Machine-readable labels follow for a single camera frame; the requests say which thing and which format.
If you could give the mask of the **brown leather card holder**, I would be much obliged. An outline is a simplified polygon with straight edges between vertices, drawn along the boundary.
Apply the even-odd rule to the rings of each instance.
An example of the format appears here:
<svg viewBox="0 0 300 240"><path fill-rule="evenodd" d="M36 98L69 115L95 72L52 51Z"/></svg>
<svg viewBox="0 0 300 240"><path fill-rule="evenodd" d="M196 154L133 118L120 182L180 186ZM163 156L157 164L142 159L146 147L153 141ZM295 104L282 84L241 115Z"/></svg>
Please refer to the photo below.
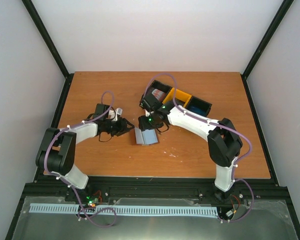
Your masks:
<svg viewBox="0 0 300 240"><path fill-rule="evenodd" d="M159 143L158 135L154 129L146 129L141 131L136 127L134 132L137 145L150 146Z"/></svg>

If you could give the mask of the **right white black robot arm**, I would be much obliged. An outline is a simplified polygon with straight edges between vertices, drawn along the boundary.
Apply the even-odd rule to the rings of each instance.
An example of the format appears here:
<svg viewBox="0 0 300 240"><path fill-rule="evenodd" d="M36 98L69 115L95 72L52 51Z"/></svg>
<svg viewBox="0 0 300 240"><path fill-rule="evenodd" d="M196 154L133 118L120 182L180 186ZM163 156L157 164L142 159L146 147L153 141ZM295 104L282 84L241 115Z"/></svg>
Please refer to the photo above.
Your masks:
<svg viewBox="0 0 300 240"><path fill-rule="evenodd" d="M231 195L235 183L235 168L243 146L242 140L234 132L232 122L224 118L221 121L196 114L181 105L160 109L138 118L141 131L158 130L166 126L177 126L205 140L209 156L216 165L214 195L226 199Z"/></svg>

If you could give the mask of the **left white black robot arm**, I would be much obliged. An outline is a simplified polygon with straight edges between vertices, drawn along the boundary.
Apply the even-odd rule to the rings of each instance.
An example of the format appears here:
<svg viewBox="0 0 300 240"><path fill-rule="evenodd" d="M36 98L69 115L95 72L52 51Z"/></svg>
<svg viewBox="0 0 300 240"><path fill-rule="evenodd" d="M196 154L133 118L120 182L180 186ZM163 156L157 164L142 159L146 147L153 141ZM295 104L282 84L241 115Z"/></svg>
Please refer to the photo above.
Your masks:
<svg viewBox="0 0 300 240"><path fill-rule="evenodd" d="M69 188L76 188L76 195L82 201L91 200L94 188L87 184L89 177L75 165L76 144L102 133L112 138L133 130L135 126L122 117L122 112L121 108L114 109L110 105L98 103L94 113L80 123L65 128L48 128L36 156L36 166L63 181Z"/></svg>

